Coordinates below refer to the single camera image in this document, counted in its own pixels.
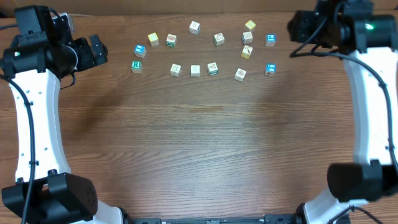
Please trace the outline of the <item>blue T umbrella block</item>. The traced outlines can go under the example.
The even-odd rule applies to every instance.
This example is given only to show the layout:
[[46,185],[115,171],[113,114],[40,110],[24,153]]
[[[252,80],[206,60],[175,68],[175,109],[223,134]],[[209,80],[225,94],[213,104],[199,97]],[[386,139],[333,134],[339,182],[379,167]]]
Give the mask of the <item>blue T umbrella block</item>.
[[276,64],[268,63],[266,65],[265,76],[273,76],[276,72]]

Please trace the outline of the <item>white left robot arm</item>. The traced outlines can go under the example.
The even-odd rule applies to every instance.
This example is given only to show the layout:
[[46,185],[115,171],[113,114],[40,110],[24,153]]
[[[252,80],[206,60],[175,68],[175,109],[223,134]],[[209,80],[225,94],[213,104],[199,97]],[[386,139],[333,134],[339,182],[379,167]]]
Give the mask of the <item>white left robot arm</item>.
[[19,34],[1,59],[17,113],[16,183],[1,191],[22,223],[130,223],[121,208],[102,202],[90,179],[74,175],[60,131],[61,79],[104,64],[108,50],[97,35],[73,39],[72,20],[46,6],[14,11]]

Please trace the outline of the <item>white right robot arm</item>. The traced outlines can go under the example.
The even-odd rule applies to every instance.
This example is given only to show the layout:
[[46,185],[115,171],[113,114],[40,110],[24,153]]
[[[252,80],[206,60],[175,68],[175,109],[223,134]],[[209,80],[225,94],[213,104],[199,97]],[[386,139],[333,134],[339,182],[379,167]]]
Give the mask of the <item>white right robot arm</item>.
[[371,1],[318,1],[287,29],[299,44],[290,56],[343,61],[354,112],[353,161],[334,163],[327,188],[301,204],[292,223],[348,223],[349,213],[397,193],[397,22]]

